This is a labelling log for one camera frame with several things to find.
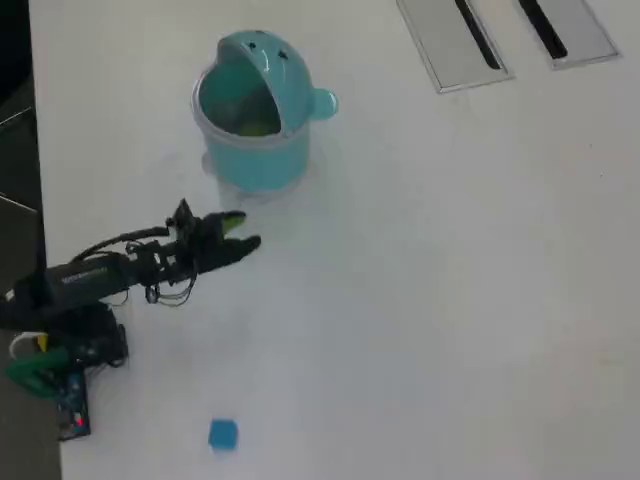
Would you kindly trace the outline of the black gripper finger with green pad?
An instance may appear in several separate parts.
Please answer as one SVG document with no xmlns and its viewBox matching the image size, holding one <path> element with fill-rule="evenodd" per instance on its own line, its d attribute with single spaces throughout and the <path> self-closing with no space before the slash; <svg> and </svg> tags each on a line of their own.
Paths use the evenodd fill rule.
<svg viewBox="0 0 640 480">
<path fill-rule="evenodd" d="M 245 239 L 223 239 L 206 246 L 206 271 L 211 272 L 235 263 L 256 251 L 262 243 L 260 236 Z"/>
<path fill-rule="evenodd" d="M 246 219 L 242 211 L 210 213 L 201 219 L 201 234 L 211 241 L 224 241 L 227 234 Z"/>
</svg>

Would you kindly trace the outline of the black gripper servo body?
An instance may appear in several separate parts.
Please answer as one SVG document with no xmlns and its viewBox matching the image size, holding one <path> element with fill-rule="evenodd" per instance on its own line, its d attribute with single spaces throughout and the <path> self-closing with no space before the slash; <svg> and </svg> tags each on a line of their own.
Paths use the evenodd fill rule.
<svg viewBox="0 0 640 480">
<path fill-rule="evenodd" d="M 169 254 L 169 272 L 172 276 L 197 276 L 225 266 L 222 227 L 191 231 L 174 227 L 170 232 L 175 237 Z"/>
</svg>

